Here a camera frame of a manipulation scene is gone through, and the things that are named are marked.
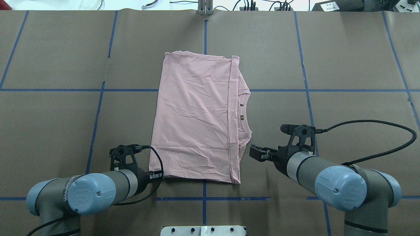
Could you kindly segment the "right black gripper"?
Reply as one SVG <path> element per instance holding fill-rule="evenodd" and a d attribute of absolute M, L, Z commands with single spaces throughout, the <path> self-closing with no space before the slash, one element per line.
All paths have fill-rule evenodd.
<path fill-rule="evenodd" d="M 274 149 L 251 145 L 249 156 L 258 162 L 272 161 L 279 172 L 289 177 L 287 173 L 288 162 L 294 154 L 300 151 L 300 147 L 278 147 L 278 149 Z"/>

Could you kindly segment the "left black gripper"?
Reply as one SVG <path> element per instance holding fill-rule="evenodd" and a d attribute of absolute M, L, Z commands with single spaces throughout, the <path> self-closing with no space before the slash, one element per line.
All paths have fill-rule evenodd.
<path fill-rule="evenodd" d="M 158 180 L 162 178 L 162 170 L 157 171 L 148 171 L 145 172 L 141 168 L 137 168 L 137 190 L 135 191 L 135 194 L 142 193 L 146 188 L 147 185 L 150 183 L 150 180 Z"/>

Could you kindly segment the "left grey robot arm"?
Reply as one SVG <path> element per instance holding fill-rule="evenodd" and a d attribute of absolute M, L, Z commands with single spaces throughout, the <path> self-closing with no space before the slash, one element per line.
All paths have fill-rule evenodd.
<path fill-rule="evenodd" d="M 153 181 L 162 181 L 163 171 L 145 172 L 112 168 L 105 173 L 53 178 L 35 184 L 26 196 L 28 211 L 40 218 L 29 236 L 79 236 L 81 217 L 102 212 L 142 193 Z"/>

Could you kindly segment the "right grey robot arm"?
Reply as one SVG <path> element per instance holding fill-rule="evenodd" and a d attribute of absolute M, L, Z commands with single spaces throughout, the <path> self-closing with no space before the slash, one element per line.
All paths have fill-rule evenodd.
<path fill-rule="evenodd" d="M 332 163 L 313 151 L 307 145 L 278 149 L 252 145 L 249 155 L 259 162 L 273 162 L 279 172 L 323 203 L 344 211 L 345 236 L 387 236 L 389 208 L 402 198 L 399 182 L 377 170 Z"/>

